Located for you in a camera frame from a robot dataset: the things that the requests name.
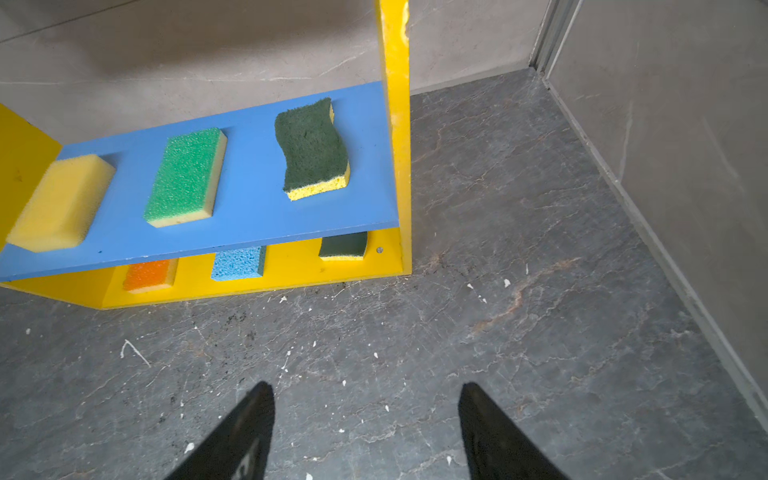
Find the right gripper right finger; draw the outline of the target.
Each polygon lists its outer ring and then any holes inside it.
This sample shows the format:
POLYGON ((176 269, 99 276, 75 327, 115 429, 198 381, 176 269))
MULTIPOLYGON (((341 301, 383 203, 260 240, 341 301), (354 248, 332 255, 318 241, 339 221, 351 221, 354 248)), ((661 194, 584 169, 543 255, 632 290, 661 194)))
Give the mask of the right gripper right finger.
POLYGON ((462 386, 458 413, 472 480, 567 479, 478 384, 462 386))

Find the blue sponge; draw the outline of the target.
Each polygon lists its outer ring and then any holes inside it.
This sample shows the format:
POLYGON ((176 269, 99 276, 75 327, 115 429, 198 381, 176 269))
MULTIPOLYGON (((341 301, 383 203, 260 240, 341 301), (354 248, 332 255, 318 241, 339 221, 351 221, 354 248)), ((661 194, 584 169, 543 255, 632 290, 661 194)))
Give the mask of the blue sponge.
POLYGON ((266 246, 257 246, 216 253, 211 279, 223 282, 261 278, 264 274, 266 249, 266 246))

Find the bright green sponge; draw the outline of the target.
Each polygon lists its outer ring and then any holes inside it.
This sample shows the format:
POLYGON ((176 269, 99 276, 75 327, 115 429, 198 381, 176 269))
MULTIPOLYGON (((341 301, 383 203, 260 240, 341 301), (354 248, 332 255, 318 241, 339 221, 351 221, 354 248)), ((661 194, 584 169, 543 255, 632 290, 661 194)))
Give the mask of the bright green sponge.
POLYGON ((226 146, 218 128, 169 138, 144 220, 163 228, 212 217, 226 146))

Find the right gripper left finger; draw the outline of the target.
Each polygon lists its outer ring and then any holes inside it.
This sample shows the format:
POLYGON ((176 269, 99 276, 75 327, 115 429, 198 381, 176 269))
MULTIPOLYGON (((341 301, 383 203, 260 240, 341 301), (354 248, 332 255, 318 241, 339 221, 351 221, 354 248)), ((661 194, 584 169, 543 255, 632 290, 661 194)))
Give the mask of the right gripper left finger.
POLYGON ((274 423, 273 388, 260 381, 167 479, 263 479, 274 423))

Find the yellow sponge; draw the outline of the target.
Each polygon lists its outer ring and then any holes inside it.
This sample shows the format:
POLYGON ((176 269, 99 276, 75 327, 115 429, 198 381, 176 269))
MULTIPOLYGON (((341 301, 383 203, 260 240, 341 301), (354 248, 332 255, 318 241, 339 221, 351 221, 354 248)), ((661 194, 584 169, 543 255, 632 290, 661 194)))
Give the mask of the yellow sponge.
POLYGON ((94 154, 54 161, 6 242, 33 253, 79 246, 115 173, 114 166, 94 154))

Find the dark green sponge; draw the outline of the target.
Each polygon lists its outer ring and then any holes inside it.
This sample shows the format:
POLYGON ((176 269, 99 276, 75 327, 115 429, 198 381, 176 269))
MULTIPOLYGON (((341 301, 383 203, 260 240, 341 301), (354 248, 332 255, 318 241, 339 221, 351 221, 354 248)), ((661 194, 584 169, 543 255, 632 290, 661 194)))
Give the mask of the dark green sponge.
POLYGON ((348 186, 349 155, 334 120, 329 97, 277 116, 275 135, 286 162, 283 191, 290 200, 348 186))
POLYGON ((324 261, 362 260, 366 254, 367 246, 367 232, 324 237, 318 256, 324 261))

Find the orange sponge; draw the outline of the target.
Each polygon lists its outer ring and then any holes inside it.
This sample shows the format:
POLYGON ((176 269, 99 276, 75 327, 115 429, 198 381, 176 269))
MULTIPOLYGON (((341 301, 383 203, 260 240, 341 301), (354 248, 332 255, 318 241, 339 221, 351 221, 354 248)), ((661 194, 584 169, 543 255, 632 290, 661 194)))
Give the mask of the orange sponge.
POLYGON ((177 267, 177 259, 130 265, 123 281, 123 290, 132 294, 141 294, 171 288, 174 285, 177 267))

